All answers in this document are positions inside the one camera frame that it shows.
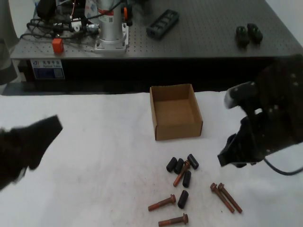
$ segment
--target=white cloth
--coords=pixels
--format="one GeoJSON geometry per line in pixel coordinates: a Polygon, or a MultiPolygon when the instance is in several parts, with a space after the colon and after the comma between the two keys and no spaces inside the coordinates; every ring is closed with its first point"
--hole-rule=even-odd
{"type": "MultiPolygon", "coordinates": [[[[265,163],[221,168],[217,154],[237,132],[244,113],[227,110],[224,93],[196,93],[204,120],[202,136],[157,142],[149,94],[90,96],[0,96],[0,126],[31,124],[57,114],[63,131],[40,166],[0,193],[1,227],[156,227],[158,221],[188,214],[189,227],[301,227],[301,175],[282,176],[265,163]],[[177,204],[147,207],[185,188],[166,165],[192,153],[184,210],[177,204]],[[243,209],[231,214],[210,190],[223,182],[243,209]]],[[[303,165],[302,145],[268,158],[290,171],[303,165]]]]}

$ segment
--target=rusty bolt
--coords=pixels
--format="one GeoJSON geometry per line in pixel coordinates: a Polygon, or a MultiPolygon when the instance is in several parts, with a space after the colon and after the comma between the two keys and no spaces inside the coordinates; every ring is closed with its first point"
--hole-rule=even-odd
{"type": "Polygon", "coordinates": [[[223,183],[219,183],[218,189],[226,196],[226,198],[232,203],[232,205],[236,208],[236,210],[241,214],[242,213],[241,207],[236,203],[236,201],[233,199],[233,197],[226,191],[223,183]]]}
{"type": "Polygon", "coordinates": [[[169,225],[173,225],[173,224],[177,224],[177,223],[181,223],[184,222],[184,224],[188,223],[188,216],[187,214],[183,214],[182,217],[179,218],[172,218],[169,220],[165,220],[165,221],[159,221],[159,227],[161,226],[169,226],[169,225]]]}
{"type": "Polygon", "coordinates": [[[222,202],[226,205],[226,207],[230,210],[231,213],[235,212],[235,209],[225,199],[225,197],[220,193],[219,189],[217,188],[217,184],[212,183],[212,185],[210,186],[210,189],[212,190],[212,192],[215,192],[219,196],[219,198],[222,200],[222,202]]]}
{"type": "Polygon", "coordinates": [[[165,199],[165,200],[162,200],[160,202],[157,202],[151,206],[148,207],[148,211],[152,211],[152,210],[155,210],[155,209],[158,209],[159,207],[162,207],[166,204],[169,204],[169,203],[175,203],[176,202],[176,197],[175,195],[170,195],[170,197],[168,199],[165,199]]]}
{"type": "Polygon", "coordinates": [[[178,184],[179,184],[179,182],[180,182],[180,180],[182,179],[182,176],[183,176],[183,174],[190,168],[190,162],[188,161],[188,160],[186,160],[185,162],[184,162],[184,166],[183,166],[183,168],[181,169],[181,172],[180,172],[180,174],[177,176],[177,178],[175,179],[175,182],[174,182],[174,186],[176,187],[178,184]]]}

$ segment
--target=cardboard box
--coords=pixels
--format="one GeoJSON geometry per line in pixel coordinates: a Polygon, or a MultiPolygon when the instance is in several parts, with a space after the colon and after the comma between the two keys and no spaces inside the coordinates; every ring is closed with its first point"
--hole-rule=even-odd
{"type": "Polygon", "coordinates": [[[150,88],[156,140],[197,137],[203,120],[191,84],[150,88]]]}

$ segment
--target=black plastic part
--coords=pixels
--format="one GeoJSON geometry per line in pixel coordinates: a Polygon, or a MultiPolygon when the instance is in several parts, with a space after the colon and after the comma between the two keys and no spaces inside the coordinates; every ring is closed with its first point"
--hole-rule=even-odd
{"type": "Polygon", "coordinates": [[[239,26],[236,29],[236,40],[239,47],[245,48],[250,43],[248,32],[244,26],[239,26]]]}
{"type": "Polygon", "coordinates": [[[172,157],[171,161],[166,166],[167,171],[171,173],[172,170],[176,167],[177,162],[178,162],[177,159],[175,157],[172,157]]]}
{"type": "Polygon", "coordinates": [[[160,39],[178,20],[179,13],[168,9],[146,28],[147,35],[154,39],[160,39]]]}
{"type": "Polygon", "coordinates": [[[190,154],[188,157],[187,157],[188,161],[190,162],[191,166],[193,167],[193,169],[198,169],[199,167],[199,163],[197,162],[197,160],[195,159],[195,157],[190,154]]]}
{"type": "Polygon", "coordinates": [[[185,204],[186,204],[186,201],[187,201],[187,198],[188,198],[188,192],[183,190],[181,196],[180,196],[180,199],[178,201],[178,207],[180,209],[184,209],[185,207],[185,204]]]}
{"type": "Polygon", "coordinates": [[[48,20],[56,10],[56,0],[40,0],[37,5],[38,17],[48,20]]]}
{"type": "Polygon", "coordinates": [[[183,178],[183,186],[185,188],[189,187],[189,182],[190,182],[190,178],[191,178],[191,172],[189,170],[187,170],[184,174],[184,178],[183,178]]]}
{"type": "Polygon", "coordinates": [[[248,35],[252,39],[252,41],[256,44],[260,44],[263,39],[263,34],[260,29],[255,24],[247,24],[248,35]]]}
{"type": "Polygon", "coordinates": [[[179,160],[178,160],[178,162],[177,162],[177,165],[176,165],[176,167],[174,168],[174,172],[175,172],[176,174],[179,174],[179,173],[181,172],[181,169],[182,169],[183,165],[184,165],[183,159],[179,158],[179,160]]]}

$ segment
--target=black rubber cap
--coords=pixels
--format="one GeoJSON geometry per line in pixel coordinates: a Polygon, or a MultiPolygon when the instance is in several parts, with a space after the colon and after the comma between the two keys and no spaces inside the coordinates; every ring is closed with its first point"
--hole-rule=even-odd
{"type": "Polygon", "coordinates": [[[188,157],[187,157],[188,161],[190,162],[191,166],[194,168],[194,169],[198,169],[199,167],[199,163],[197,162],[197,160],[195,159],[195,157],[190,154],[188,157]]]}
{"type": "Polygon", "coordinates": [[[171,173],[172,170],[176,167],[176,165],[177,165],[177,159],[175,157],[172,157],[171,161],[166,166],[167,171],[171,173]]]}
{"type": "Polygon", "coordinates": [[[183,159],[179,158],[179,160],[178,160],[178,162],[177,162],[177,165],[176,165],[176,167],[174,168],[174,172],[175,172],[176,174],[179,174],[179,173],[181,172],[181,169],[182,169],[183,165],[184,165],[183,159]]]}
{"type": "Polygon", "coordinates": [[[178,207],[180,209],[183,209],[185,207],[185,204],[186,204],[186,201],[187,201],[187,198],[188,198],[188,192],[183,190],[181,196],[180,196],[180,199],[178,201],[178,207]]]}
{"type": "Polygon", "coordinates": [[[184,174],[184,178],[183,178],[183,186],[185,188],[189,187],[189,182],[190,182],[190,177],[191,177],[191,172],[189,170],[187,170],[184,174]]]}

